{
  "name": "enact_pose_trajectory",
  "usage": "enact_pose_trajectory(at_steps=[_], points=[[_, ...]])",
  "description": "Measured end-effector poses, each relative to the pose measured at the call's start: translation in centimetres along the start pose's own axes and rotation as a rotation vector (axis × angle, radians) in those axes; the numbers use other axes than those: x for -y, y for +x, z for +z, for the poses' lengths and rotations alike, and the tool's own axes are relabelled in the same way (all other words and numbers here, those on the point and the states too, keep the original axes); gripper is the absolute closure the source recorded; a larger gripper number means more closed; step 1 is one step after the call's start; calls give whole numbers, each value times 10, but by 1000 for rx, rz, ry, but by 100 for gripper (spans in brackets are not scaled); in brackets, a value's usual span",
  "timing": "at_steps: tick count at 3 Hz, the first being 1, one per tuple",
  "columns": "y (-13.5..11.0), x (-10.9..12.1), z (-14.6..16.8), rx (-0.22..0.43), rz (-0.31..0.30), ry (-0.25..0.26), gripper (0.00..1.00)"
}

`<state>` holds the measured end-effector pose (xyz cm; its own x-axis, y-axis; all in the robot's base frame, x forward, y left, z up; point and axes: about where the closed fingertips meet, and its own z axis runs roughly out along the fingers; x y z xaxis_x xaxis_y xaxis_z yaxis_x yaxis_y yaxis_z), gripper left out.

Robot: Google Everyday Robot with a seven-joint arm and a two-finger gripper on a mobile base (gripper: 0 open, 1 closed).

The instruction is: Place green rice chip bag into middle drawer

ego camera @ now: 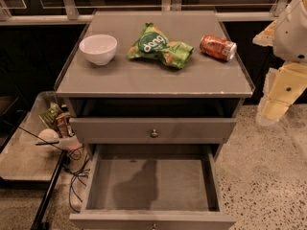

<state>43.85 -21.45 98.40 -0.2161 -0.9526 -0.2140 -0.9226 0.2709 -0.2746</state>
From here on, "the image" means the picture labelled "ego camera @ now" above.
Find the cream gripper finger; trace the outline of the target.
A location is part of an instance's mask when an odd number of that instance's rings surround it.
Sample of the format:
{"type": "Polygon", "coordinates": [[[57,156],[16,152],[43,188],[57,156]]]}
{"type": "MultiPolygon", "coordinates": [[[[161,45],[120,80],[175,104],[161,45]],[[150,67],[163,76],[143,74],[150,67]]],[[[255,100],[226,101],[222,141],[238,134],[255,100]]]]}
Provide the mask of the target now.
{"type": "Polygon", "coordinates": [[[273,21],[260,34],[257,34],[252,43],[262,47],[272,47],[274,42],[274,31],[276,22],[273,21]]]}
{"type": "Polygon", "coordinates": [[[277,123],[307,88],[307,63],[285,61],[279,69],[270,68],[263,97],[256,114],[261,126],[277,123]]]}

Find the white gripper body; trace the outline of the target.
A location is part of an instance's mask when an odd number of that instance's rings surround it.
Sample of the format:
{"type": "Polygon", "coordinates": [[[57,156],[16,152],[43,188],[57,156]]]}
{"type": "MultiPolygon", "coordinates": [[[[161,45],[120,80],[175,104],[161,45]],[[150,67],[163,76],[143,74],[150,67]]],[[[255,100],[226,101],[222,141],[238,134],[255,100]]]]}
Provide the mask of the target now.
{"type": "Polygon", "coordinates": [[[283,60],[307,62],[307,0],[292,0],[276,20],[273,53],[283,60]]]}

